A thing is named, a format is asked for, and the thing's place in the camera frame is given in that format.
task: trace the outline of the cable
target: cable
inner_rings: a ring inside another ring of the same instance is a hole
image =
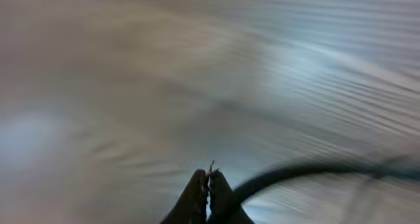
[[[363,163],[357,160],[330,160],[323,162],[303,162],[280,166],[277,169],[258,175],[234,190],[223,208],[212,213],[207,224],[222,224],[241,206],[241,203],[257,192],[279,182],[296,179],[307,175],[319,174],[378,175],[420,181],[420,166],[418,168],[380,168],[378,163]]]

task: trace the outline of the curved black cable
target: curved black cable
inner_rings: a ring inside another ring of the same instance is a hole
[[[380,168],[378,163],[363,163],[356,160],[291,164],[258,175],[240,185],[234,190],[224,207],[219,209],[219,212],[211,214],[207,224],[224,223],[240,207],[243,201],[273,184],[302,176],[325,173],[356,173],[420,181],[420,166],[418,168]]]

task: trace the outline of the metallic surface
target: metallic surface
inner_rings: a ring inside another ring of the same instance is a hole
[[[296,158],[415,152],[419,17],[419,0],[0,0],[0,223],[158,223],[213,159],[235,186]],[[244,208],[338,223],[358,182]],[[418,186],[379,188],[366,223],[417,223]]]

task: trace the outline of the gray surface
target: gray surface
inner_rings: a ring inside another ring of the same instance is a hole
[[[0,222],[157,223],[213,159],[237,185],[296,158],[416,151],[419,5],[0,0]],[[338,223],[360,180],[331,178],[245,210]],[[419,219],[416,186],[378,189],[370,223]]]

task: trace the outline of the reflective surface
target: reflective surface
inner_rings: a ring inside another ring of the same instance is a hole
[[[235,186],[297,158],[415,152],[419,7],[0,0],[0,222],[158,223],[213,159]],[[304,180],[244,208],[337,223],[359,181]],[[419,219],[418,186],[380,189],[368,223]]]

